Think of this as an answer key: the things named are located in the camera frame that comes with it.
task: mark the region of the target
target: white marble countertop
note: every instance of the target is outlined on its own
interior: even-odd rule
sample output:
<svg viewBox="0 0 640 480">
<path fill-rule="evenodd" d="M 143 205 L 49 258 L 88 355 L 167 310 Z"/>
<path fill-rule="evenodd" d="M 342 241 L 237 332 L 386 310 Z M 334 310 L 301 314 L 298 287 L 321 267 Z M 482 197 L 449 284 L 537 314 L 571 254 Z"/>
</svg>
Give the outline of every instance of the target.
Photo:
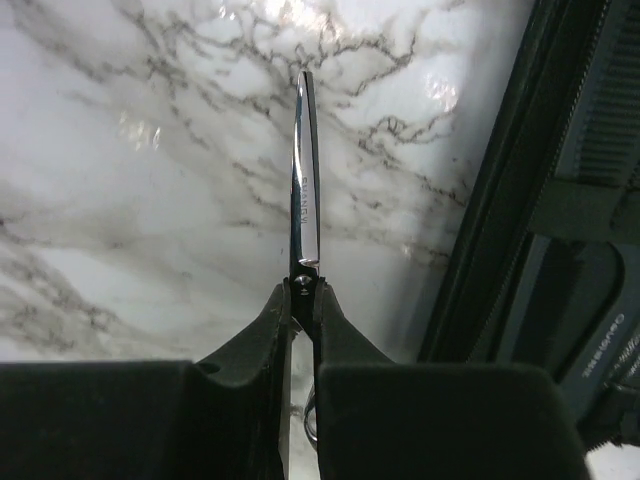
<svg viewBox="0 0 640 480">
<path fill-rule="evenodd" d="M 531 5 L 0 0 L 0 360 L 197 359 L 246 326 L 288 270 L 302 67 L 322 273 L 413 358 Z"/>
</svg>

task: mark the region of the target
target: scissors screw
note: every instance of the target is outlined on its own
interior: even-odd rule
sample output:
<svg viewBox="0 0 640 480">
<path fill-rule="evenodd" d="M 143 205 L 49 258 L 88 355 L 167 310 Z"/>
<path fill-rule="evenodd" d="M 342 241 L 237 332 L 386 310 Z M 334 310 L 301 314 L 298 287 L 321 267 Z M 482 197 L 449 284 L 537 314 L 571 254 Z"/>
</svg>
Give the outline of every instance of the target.
<svg viewBox="0 0 640 480">
<path fill-rule="evenodd" d="M 309 275 L 298 275 L 294 282 L 296 282 L 297 285 L 304 287 L 311 283 L 311 277 Z"/>
</svg>

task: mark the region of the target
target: zipper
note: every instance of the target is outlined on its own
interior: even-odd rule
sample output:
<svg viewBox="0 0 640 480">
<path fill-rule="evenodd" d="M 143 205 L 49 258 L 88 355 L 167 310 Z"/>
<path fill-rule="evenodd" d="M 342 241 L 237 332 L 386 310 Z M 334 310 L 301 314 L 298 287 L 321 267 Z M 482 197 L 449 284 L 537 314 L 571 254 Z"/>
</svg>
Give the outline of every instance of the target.
<svg viewBox="0 0 640 480">
<path fill-rule="evenodd" d="M 551 162 L 549 171 L 547 172 L 546 177 L 543 180 L 542 183 L 542 188 L 540 189 L 540 193 L 538 194 L 538 198 L 536 199 L 536 204 L 534 205 L 532 211 L 531 211 L 531 217 L 533 217 L 533 214 L 536 211 L 537 208 L 537 204 L 539 202 L 539 199 L 542 196 L 542 192 L 544 191 L 547 183 L 549 182 L 549 180 L 554 176 L 555 174 L 555 170 L 556 167 L 558 165 L 558 161 L 560 159 L 560 153 L 562 151 L 562 147 L 564 145 L 564 142 L 567 138 L 567 134 L 569 131 L 569 127 L 571 125 L 571 121 L 573 119 L 573 115 L 574 112 L 576 110 L 576 107 L 578 105 L 578 102 L 580 101 L 580 96 L 582 94 L 583 88 L 584 88 L 584 84 L 585 81 L 587 79 L 587 76 L 589 75 L 589 69 L 591 68 L 591 65 L 593 63 L 593 58 L 595 56 L 595 52 L 596 52 L 596 47 L 598 45 L 598 41 L 600 40 L 600 33 L 602 32 L 602 28 L 604 26 L 605 20 L 607 18 L 607 13 L 609 11 L 609 7 L 611 6 L 611 3 L 613 2 L 613 0 L 606 0 L 605 3 L 602 6 L 602 9 L 599 13 L 599 18 L 597 20 L 597 24 L 595 26 L 595 31 L 594 34 L 591 38 L 591 41 L 587 47 L 587 53 L 586 53 L 586 62 L 585 62 L 585 66 L 582 70 L 582 73 L 579 77 L 579 80 L 576 82 L 576 86 L 574 88 L 576 88 L 577 92 L 575 94 L 575 96 L 573 97 L 573 100 L 571 102 L 571 106 L 569 108 L 569 113 L 566 117 L 566 121 L 564 122 L 563 125 L 563 130 L 562 130 L 562 135 L 560 137 L 560 141 L 557 143 L 556 146 L 556 151 L 554 152 L 554 157 L 553 157 L 553 161 Z M 489 330 L 489 319 L 493 318 L 493 316 L 496 313 L 496 309 L 498 306 L 498 299 L 500 299 L 503 295 L 506 294 L 506 289 L 509 288 L 509 279 L 511 278 L 511 276 L 514 273 L 514 270 L 516 268 L 516 266 L 520 263 L 520 257 L 522 254 L 522 247 L 525 243 L 525 240 L 527 238 L 527 227 L 524 227 L 522 230 L 524 231 L 520 231 L 519 235 L 518 235 L 518 245 L 516 247 L 516 252 L 515 255 L 513 256 L 513 259 L 511 260 L 509 267 L 507 269 L 507 274 L 504 276 L 504 280 L 502 281 L 500 288 L 498 290 L 498 294 L 495 296 L 496 301 L 493 303 L 493 306 L 491 307 L 491 310 L 489 311 L 489 315 L 487 317 L 485 317 L 484 320 L 484 325 L 480 331 L 480 334 L 478 335 L 471 351 L 469 352 L 468 356 L 467 356 L 467 363 L 471 362 L 474 355 L 477 353 L 478 347 L 487 340 L 487 335 L 488 335 L 488 330 Z"/>
</svg>

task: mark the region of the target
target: silver scissors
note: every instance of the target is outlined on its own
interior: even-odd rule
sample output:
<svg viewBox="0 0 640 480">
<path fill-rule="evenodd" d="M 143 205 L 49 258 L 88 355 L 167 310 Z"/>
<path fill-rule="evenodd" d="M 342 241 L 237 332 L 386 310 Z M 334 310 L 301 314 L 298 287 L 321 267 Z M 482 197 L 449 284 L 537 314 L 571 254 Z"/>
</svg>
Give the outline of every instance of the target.
<svg viewBox="0 0 640 480">
<path fill-rule="evenodd" d="M 291 158 L 291 234 L 289 283 L 291 313 L 298 331 L 311 335 L 315 291 L 320 278 L 320 178 L 313 77 L 301 71 L 296 85 L 296 115 Z M 317 448 L 315 390 L 304 408 L 304 429 Z"/>
</svg>

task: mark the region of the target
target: zippered case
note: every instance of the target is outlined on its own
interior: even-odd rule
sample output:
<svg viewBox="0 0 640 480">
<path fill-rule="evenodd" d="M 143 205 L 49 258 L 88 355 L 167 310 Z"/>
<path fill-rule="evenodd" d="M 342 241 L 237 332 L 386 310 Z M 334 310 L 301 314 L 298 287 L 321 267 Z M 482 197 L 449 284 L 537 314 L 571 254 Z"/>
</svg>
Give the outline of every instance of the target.
<svg viewBox="0 0 640 480">
<path fill-rule="evenodd" d="M 640 0 L 535 5 L 419 360 L 541 366 L 640 445 Z"/>
</svg>

